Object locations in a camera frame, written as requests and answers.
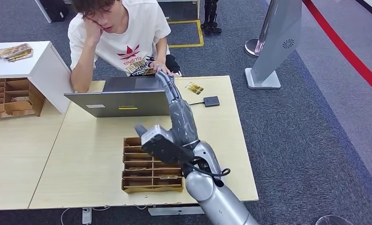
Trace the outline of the person's right hand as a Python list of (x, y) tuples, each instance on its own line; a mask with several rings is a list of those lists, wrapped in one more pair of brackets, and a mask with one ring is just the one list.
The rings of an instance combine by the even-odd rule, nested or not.
[(86, 30), (85, 43), (96, 47), (103, 33), (102, 26), (89, 18), (84, 18), (84, 25)]

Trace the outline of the person's left hand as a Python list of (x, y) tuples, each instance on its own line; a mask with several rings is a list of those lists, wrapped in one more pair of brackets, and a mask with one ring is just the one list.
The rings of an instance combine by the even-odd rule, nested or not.
[(171, 73), (171, 71), (165, 65), (164, 60), (155, 60), (149, 64), (149, 67), (153, 69), (154, 72), (163, 72), (167, 75)]

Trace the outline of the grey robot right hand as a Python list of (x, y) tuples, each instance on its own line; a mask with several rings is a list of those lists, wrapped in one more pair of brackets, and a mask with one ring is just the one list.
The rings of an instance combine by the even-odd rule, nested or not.
[(174, 82), (174, 76), (156, 72), (155, 79), (163, 87), (170, 110), (171, 133), (173, 142), (187, 149), (193, 149), (198, 143), (198, 133), (189, 104), (182, 98)]

